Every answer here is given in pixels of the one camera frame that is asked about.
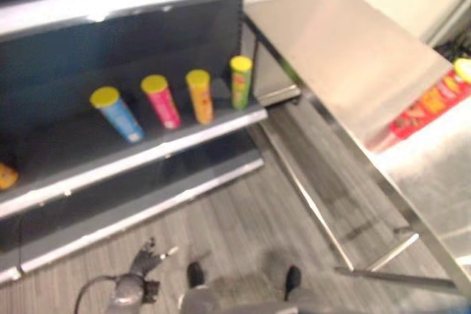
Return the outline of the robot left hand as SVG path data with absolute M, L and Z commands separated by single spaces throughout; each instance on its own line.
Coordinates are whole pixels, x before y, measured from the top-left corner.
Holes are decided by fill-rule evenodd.
M 178 246 L 173 246 L 163 253 L 155 254 L 155 244 L 155 238 L 150 237 L 139 249 L 130 266 L 132 274 L 146 277 L 149 272 L 179 250 Z

